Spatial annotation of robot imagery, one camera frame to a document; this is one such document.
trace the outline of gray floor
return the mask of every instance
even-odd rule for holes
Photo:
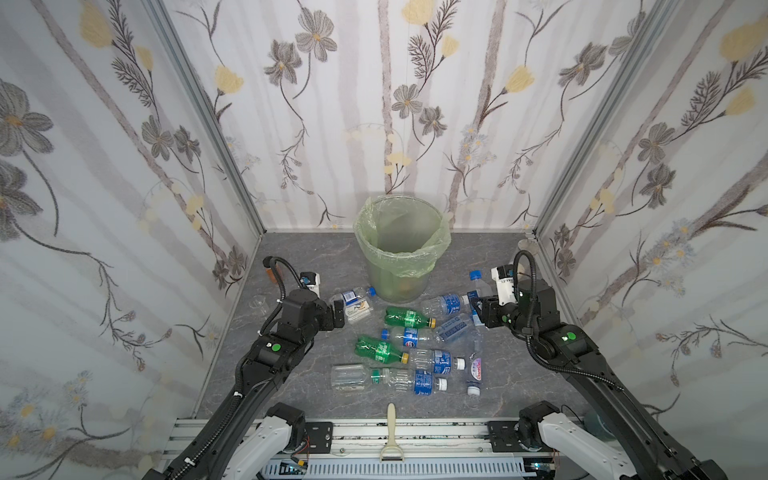
[[[487,272],[509,262],[521,238],[522,235],[510,233],[454,233],[451,246],[437,262],[420,300],[444,293],[465,292],[471,270],[482,270],[484,279],[491,283]],[[321,297],[326,300],[334,293],[368,285],[365,259],[353,234],[268,233],[259,247],[253,271],[213,366],[198,418],[210,418],[222,402],[233,384],[235,363],[257,337],[263,319],[255,318],[249,301],[256,294],[269,298],[278,296],[277,287],[260,266],[266,255],[281,256],[298,271],[320,273]],[[485,327],[481,327],[483,391],[479,403],[468,401],[463,372],[453,373],[448,378],[447,392],[434,392],[428,397],[393,392],[383,386],[374,386],[357,394],[334,392],[329,384],[332,365],[360,362],[381,366],[359,358],[353,348],[359,334],[377,335],[381,330],[382,306],[379,304],[379,311],[374,316],[355,325],[320,332],[312,351],[260,415],[276,402],[302,409],[307,418],[315,419],[383,417],[390,402],[397,405],[397,415],[401,418],[517,416],[520,408],[539,400],[549,400],[557,406],[566,403],[579,414],[587,409],[586,401],[561,376],[533,362],[522,342],[504,329]],[[467,352],[460,348],[452,353],[465,356]]]

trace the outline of plastic bag liner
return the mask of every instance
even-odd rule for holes
[[[376,295],[394,303],[421,295],[435,262],[451,244],[442,212],[406,195],[369,198],[354,229]]]

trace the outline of green bottle label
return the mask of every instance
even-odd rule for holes
[[[389,344],[387,342],[379,342],[379,346],[376,347],[376,355],[373,358],[377,362],[386,363],[389,358]]]
[[[418,316],[418,313],[415,310],[408,310],[402,318],[403,325],[408,328],[416,326],[416,316]]]

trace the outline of wall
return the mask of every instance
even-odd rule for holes
[[[164,3],[267,228],[393,193],[488,229],[535,224],[653,2]]]
[[[766,14],[684,2],[540,235],[617,374],[731,478],[768,447]]]
[[[3,2],[0,45],[3,475],[140,478],[256,237],[140,4]]]

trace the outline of beige handle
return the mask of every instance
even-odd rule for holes
[[[395,419],[395,404],[390,403],[386,409],[386,426],[389,430],[388,444],[395,443]]]

